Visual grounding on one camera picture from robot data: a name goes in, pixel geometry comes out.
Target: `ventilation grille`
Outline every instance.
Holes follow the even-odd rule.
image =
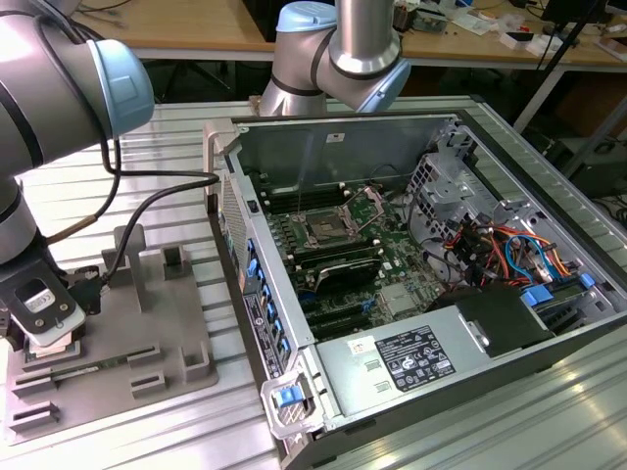
[[[222,213],[226,219],[228,233],[235,249],[237,262],[240,266],[246,266],[248,252],[246,250],[246,225],[244,217],[237,204],[237,197],[233,191],[233,183],[229,177],[224,178],[222,183]]]
[[[279,412],[279,419],[283,424],[293,424],[298,421],[302,421],[307,416],[307,411],[302,403],[293,404],[291,406],[287,406],[283,408]],[[294,436],[290,436],[284,442],[288,448],[292,448],[294,445],[298,444],[303,439],[302,434],[297,434]]]
[[[418,208],[424,216],[428,218],[426,225],[431,232],[431,236],[440,236],[444,240],[448,240],[454,236],[453,232],[449,229],[449,227],[437,220],[433,207],[425,201],[420,194],[420,190],[422,189],[422,186],[424,186],[424,183],[437,181],[439,177],[440,173],[435,169],[431,162],[429,162],[428,157],[424,157],[413,172],[410,187],[418,198]]]
[[[436,181],[440,177],[440,173],[433,167],[427,157],[424,157],[411,177],[410,187],[413,192],[419,192],[424,183]]]

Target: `metal frame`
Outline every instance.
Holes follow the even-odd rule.
[[[521,161],[519,155],[511,155],[511,141],[498,141],[497,137],[491,135],[491,132],[484,128],[492,126],[489,119],[490,110],[486,107],[481,114],[473,114],[467,110],[460,108],[443,109],[443,113],[453,113],[457,115],[461,122],[479,137],[478,141],[482,142],[488,152],[494,157],[495,165],[500,166],[505,173],[512,174],[514,179],[524,186],[524,190],[535,202],[539,202],[543,211],[546,212],[554,220],[560,222],[563,230],[568,232],[571,239],[580,244],[583,249],[594,258],[594,265],[599,268],[604,277],[611,278],[616,282],[617,288],[625,291],[627,275],[618,262],[612,258],[605,250],[593,240],[588,233],[579,227],[578,223],[569,215],[566,209],[559,206],[554,200],[554,196],[548,193],[545,188],[532,175],[527,173],[525,164]],[[424,109],[420,111],[396,112],[392,116],[384,118],[396,118],[397,116],[420,116],[433,114],[433,110]],[[354,115],[334,115],[329,117],[330,120],[353,117]],[[264,121],[291,121],[304,122],[307,117],[267,117],[254,118],[259,122]],[[254,124],[249,122],[249,118],[236,118],[235,122],[246,122],[249,126]],[[476,376],[467,376],[460,374],[455,384],[450,384],[447,388],[433,392],[431,398],[413,397],[399,399],[396,401],[396,409],[388,409],[385,405],[377,405],[369,408],[367,412],[356,413],[350,417],[342,417],[333,419],[332,423],[326,426],[325,430],[328,435],[316,440],[314,443],[305,446],[300,452],[297,450],[290,454],[283,465],[286,468],[306,468],[310,464],[319,464],[326,459],[334,458],[338,453],[347,449],[352,449],[366,444],[369,440],[380,438],[392,430],[399,429],[405,423],[409,423],[412,419],[420,416],[427,418],[431,413],[442,411],[449,406],[457,406],[463,401],[473,397],[478,397],[483,393],[523,377],[527,373],[542,370],[550,367],[553,363],[563,358],[569,353],[575,352],[596,338],[604,335],[608,331],[627,323],[627,317],[624,312],[616,313],[611,318],[601,320],[594,326],[589,326],[574,334],[565,335],[562,338],[550,340],[543,346],[530,348],[526,352],[517,352],[508,358],[503,358],[496,366],[481,371]],[[342,428],[337,432],[332,432],[338,428]]]

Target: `power supply label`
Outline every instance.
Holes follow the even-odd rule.
[[[408,392],[455,372],[428,325],[375,343],[396,388]]]

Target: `desk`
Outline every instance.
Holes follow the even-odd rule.
[[[113,0],[85,0],[93,6],[111,5]],[[475,0],[478,8],[497,0]],[[274,44],[267,43],[257,30],[242,0],[132,0],[117,9],[126,27],[96,21],[77,14],[75,19],[105,37],[118,39],[142,59],[187,59],[228,61],[271,61]],[[491,13],[524,15],[534,32],[542,22],[508,2]],[[99,18],[111,17],[98,14]],[[411,31],[403,37],[403,55],[415,66],[462,67],[475,69],[534,70],[538,58],[526,51],[511,51],[496,33],[478,36],[449,24],[446,34]],[[540,109],[567,71],[627,72],[621,63],[594,44],[594,37],[582,35],[581,44],[569,51],[515,123],[522,130]]]

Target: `robotic arm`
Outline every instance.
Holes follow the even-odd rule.
[[[40,347],[99,312],[100,290],[113,274],[61,270],[13,177],[97,143],[111,168],[107,141],[148,122],[154,111],[150,80],[130,50],[113,40],[86,40],[69,23],[79,3],[0,0],[0,336],[17,324]],[[295,2],[281,12],[277,30],[262,116],[323,113],[325,93],[359,112],[382,111],[410,73],[399,59],[391,0],[337,0],[337,19],[333,7]],[[136,173],[117,167],[117,177]],[[155,194],[128,227],[157,199],[217,181],[209,173],[181,173],[205,181]],[[122,258],[121,248],[118,265]]]
[[[56,10],[0,0],[0,327],[10,314],[42,347],[80,326],[86,310],[97,312],[100,288],[73,284],[56,266],[13,176],[106,146],[154,110],[150,80],[130,50],[84,40],[68,24],[62,13],[78,3],[57,0]]]
[[[358,113],[372,113],[398,97],[411,67],[400,58],[392,0],[335,4],[294,2],[281,10],[260,115],[322,114],[325,94]]]

